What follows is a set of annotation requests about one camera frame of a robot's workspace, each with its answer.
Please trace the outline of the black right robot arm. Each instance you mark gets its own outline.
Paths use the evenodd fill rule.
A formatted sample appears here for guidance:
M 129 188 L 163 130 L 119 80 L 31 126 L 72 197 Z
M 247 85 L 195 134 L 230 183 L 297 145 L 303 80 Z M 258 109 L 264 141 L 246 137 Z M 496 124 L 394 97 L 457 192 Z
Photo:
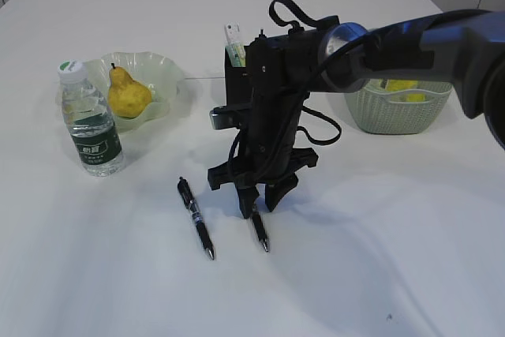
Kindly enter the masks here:
M 369 31 L 336 16 L 313 20 L 293 0 L 276 0 L 291 21 L 269 14 L 283 36 L 257 36 L 245 50 L 248 98 L 211 112 L 215 129 L 238 135 L 225 163 L 208 171 L 214 190 L 235 186 L 239 208 L 252 216 L 257 186 L 273 210 L 297 185 L 297 171 L 314 167 L 311 148 L 295 148 L 304 101 L 312 92 L 354 93 L 370 79 L 440 81 L 451 84 L 468 118 L 484 115 L 504 141 L 504 15 L 460 9 Z

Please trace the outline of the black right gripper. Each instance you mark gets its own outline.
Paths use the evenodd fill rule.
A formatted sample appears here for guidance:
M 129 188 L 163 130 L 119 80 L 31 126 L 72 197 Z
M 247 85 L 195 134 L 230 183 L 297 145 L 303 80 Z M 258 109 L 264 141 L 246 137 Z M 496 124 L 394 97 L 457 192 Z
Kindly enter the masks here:
M 317 165 L 318 155 L 312 148 L 282 149 L 268 162 L 268 157 L 240 151 L 225 163 L 208 169 L 208 184 L 212 190 L 232 183 L 237 185 L 239 209 L 244 219 L 257 211 L 259 192 L 255 185 L 265 184 L 265 204 L 273 212 L 281 199 L 297 187 L 296 172 Z

